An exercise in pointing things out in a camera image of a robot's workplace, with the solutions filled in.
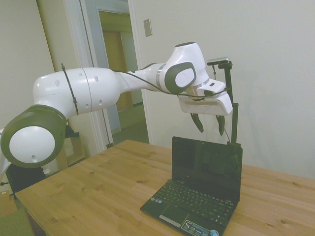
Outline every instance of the laptop keyboard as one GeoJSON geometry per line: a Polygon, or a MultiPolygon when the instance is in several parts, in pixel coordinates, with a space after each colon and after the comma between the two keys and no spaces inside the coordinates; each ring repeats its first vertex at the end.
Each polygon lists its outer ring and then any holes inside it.
{"type": "Polygon", "coordinates": [[[231,201],[200,193],[173,181],[167,182],[153,197],[224,227],[235,208],[231,201]]]}

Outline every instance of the black metal stand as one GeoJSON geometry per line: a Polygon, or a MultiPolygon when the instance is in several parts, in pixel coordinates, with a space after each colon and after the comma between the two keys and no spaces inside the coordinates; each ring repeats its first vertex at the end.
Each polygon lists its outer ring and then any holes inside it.
{"type": "Polygon", "coordinates": [[[233,91],[232,91],[232,81],[231,81],[231,69],[232,69],[232,62],[225,64],[219,64],[219,69],[224,69],[225,73],[225,84],[227,88],[227,94],[230,96],[233,111],[232,111],[232,136],[231,142],[227,142],[227,144],[241,146],[241,144],[236,143],[237,139],[237,121],[238,121],[238,103],[233,102],[233,91]]]}

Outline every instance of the black chair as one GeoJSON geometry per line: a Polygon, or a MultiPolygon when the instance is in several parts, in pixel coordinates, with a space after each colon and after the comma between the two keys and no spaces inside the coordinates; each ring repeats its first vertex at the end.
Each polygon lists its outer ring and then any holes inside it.
{"type": "Polygon", "coordinates": [[[11,164],[5,173],[14,197],[15,193],[45,179],[45,174],[41,167],[24,168],[11,164]]]}

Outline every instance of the laptop screen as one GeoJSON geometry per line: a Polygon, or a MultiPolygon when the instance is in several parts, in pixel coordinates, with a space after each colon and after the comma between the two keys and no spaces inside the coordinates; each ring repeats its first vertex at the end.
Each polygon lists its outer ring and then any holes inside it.
{"type": "Polygon", "coordinates": [[[242,148],[235,145],[173,137],[172,179],[239,200],[242,156],[242,148]]]}

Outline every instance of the floor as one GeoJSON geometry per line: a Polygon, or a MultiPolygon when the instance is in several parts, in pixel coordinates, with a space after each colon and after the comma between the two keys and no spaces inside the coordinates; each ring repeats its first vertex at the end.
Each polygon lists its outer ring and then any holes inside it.
{"type": "Polygon", "coordinates": [[[22,203],[16,199],[15,204],[18,209],[15,213],[0,218],[0,236],[46,236],[41,227],[29,219],[22,203]]]}
{"type": "Polygon", "coordinates": [[[114,145],[130,139],[149,143],[143,104],[118,112],[121,131],[113,134],[114,145]]]}

